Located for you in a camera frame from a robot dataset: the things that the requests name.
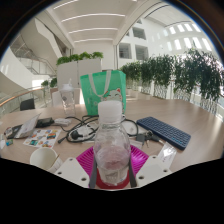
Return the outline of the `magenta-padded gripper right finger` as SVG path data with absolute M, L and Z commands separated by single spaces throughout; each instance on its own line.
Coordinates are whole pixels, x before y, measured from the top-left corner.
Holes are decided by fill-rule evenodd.
M 156 155 L 148 156 L 136 146 L 131 146 L 129 180 L 132 188 L 146 186 L 170 174 L 170 169 Z

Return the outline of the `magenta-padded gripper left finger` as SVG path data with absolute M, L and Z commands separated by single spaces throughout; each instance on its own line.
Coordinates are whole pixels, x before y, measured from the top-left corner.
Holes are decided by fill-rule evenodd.
M 78 186 L 93 189 L 97 180 L 93 148 L 85 150 L 77 158 L 69 157 L 55 174 Z

